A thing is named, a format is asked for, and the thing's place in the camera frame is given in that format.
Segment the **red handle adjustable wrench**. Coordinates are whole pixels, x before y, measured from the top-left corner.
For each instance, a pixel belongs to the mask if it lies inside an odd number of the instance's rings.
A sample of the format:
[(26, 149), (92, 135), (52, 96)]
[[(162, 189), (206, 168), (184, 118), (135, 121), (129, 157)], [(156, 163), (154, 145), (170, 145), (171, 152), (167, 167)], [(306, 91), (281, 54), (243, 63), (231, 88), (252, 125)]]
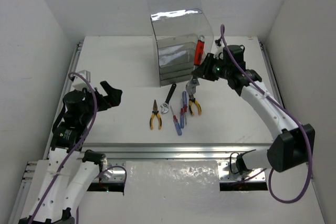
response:
[[(205, 37), (200, 35), (198, 37), (198, 41), (196, 44), (195, 49), (195, 56), (194, 56), (194, 70), (196, 70), (202, 62), (202, 56), (204, 53), (204, 44), (205, 44)], [(199, 85), (198, 78), (192, 75), (191, 80), (186, 84), (186, 92), (191, 97), (196, 93), (196, 87)]]

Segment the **clear acrylic box cover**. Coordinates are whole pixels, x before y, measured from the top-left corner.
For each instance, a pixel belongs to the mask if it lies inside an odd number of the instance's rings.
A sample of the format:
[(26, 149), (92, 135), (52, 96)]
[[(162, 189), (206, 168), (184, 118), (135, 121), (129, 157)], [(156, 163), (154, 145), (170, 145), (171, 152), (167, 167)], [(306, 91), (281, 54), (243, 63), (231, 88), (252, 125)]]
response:
[(146, 2), (153, 30), (154, 56), (158, 74), (157, 41), (162, 37), (203, 35), (206, 37), (204, 49), (211, 50), (214, 34), (202, 9), (201, 0), (146, 0)]

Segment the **black handle adjustable wrench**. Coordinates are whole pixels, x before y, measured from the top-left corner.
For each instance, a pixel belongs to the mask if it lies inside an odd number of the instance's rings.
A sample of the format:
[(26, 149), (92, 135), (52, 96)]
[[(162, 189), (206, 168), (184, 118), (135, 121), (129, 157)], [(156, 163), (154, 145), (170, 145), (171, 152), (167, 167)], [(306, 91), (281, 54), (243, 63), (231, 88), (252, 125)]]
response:
[(171, 85), (171, 87), (170, 87), (170, 90), (169, 90), (169, 92), (167, 94), (167, 97), (166, 97), (165, 101), (161, 104), (161, 113), (162, 114), (168, 113), (168, 111), (169, 111), (169, 102), (170, 102), (170, 100), (171, 100), (171, 98), (173, 96), (173, 93), (174, 93), (175, 89), (176, 89), (176, 83), (173, 83)]

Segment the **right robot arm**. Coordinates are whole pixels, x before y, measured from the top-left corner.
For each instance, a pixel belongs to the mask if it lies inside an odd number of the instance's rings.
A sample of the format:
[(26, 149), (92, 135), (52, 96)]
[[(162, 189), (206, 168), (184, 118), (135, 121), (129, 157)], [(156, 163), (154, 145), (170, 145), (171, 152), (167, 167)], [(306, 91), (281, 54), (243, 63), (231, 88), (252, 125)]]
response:
[(255, 168), (271, 168), (284, 172), (303, 163), (312, 171), (312, 151), (315, 130), (310, 124), (301, 125), (288, 115), (267, 91), (261, 76), (246, 69), (245, 47), (219, 47), (216, 54), (205, 59), (196, 53), (192, 75), (209, 81), (227, 80), (229, 87), (244, 99), (268, 127), (273, 142), (266, 151), (252, 150), (236, 157), (235, 172), (243, 175)]

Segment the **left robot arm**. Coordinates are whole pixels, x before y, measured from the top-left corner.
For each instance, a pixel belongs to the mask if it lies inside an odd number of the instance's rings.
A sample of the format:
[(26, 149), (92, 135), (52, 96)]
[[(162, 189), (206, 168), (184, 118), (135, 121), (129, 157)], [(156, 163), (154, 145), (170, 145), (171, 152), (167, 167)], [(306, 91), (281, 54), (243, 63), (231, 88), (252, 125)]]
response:
[(119, 106), (122, 90), (106, 81), (105, 95), (86, 83), (65, 94), (62, 109), (52, 127), (48, 167), (32, 210), (19, 223), (75, 223), (78, 206), (91, 182), (107, 165), (106, 155), (85, 151), (74, 171), (82, 144), (100, 111)]

